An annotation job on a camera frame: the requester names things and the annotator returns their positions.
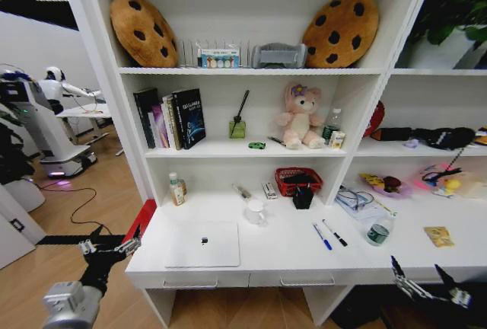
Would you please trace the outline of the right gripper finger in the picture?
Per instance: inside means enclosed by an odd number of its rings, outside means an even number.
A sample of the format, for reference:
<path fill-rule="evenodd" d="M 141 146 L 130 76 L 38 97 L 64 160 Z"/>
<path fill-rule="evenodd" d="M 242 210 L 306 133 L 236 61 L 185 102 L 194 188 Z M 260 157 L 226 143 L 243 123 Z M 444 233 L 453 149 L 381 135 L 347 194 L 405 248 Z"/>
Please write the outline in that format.
<path fill-rule="evenodd" d="M 461 289 L 454 281 L 453 277 L 446 273 L 441 267 L 437 264 L 435 264 L 434 267 L 450 295 L 450 301 L 460 307 L 470 307 L 472 296 L 466 290 Z"/>
<path fill-rule="evenodd" d="M 411 299 L 433 299 L 431 293 L 424 290 L 419 284 L 415 283 L 405 275 L 394 256 L 391 256 L 390 258 L 393 274 L 395 276 L 394 282 L 401 291 Z"/>

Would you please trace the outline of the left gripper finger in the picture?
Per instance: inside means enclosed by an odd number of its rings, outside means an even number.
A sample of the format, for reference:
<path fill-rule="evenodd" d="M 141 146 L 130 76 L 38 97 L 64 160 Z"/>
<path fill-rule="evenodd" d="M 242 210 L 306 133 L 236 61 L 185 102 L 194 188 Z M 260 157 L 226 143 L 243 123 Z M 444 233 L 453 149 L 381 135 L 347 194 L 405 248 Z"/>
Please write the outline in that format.
<path fill-rule="evenodd" d="M 133 233 L 133 236 L 126 242 L 114 248 L 114 251 L 125 257 L 132 255 L 141 246 L 140 226 L 138 225 Z"/>
<path fill-rule="evenodd" d="M 94 243 L 100 237 L 102 229 L 103 226 L 99 225 L 95 230 L 92 231 L 92 233 L 89 234 L 88 238 L 78 242 L 78 246 L 83 255 L 92 254 L 97 250 Z"/>

